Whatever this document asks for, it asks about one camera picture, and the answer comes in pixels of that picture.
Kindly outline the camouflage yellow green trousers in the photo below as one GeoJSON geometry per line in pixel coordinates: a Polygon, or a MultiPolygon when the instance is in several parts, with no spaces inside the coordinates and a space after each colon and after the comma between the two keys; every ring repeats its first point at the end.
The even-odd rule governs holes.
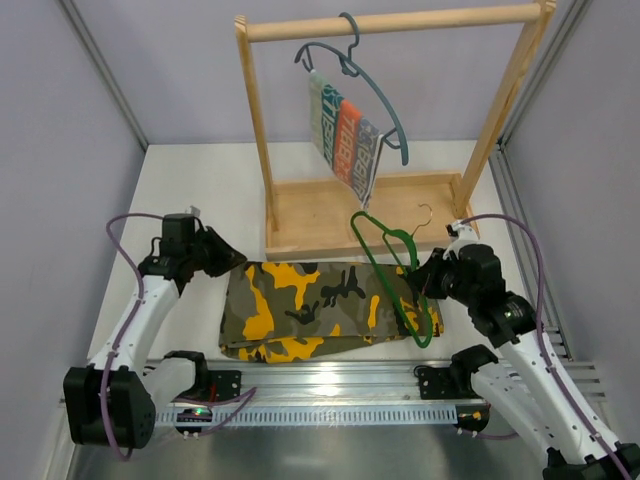
{"type": "MultiPolygon", "coordinates": [[[[442,314],[429,301],[438,338],[442,314]]],[[[399,327],[368,263],[251,261],[230,273],[219,347],[232,359],[291,363],[412,340],[399,327]]]]}

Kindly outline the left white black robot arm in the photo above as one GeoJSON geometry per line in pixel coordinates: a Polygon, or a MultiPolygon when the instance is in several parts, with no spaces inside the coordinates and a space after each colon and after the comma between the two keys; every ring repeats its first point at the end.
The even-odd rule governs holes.
{"type": "Polygon", "coordinates": [[[142,260],[116,248],[133,270],[133,293],[104,345],[63,380],[73,442],[106,446],[121,461],[149,443],[159,410],[174,401],[201,403],[210,394],[213,383],[201,352],[173,350],[151,372],[144,367],[160,327],[195,274],[219,278],[247,260],[194,214],[159,220],[161,232],[142,260]]]}

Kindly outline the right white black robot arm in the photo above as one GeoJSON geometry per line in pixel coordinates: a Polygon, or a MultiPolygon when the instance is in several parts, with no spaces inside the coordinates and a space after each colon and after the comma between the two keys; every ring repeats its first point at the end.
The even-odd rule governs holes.
{"type": "Polygon", "coordinates": [[[543,478],[638,478],[638,445],[621,442],[590,407],[538,331],[534,308],[507,289],[491,247],[437,248],[407,281],[429,299],[464,305],[489,339],[455,354],[452,376],[498,410],[539,456],[543,478]]]}

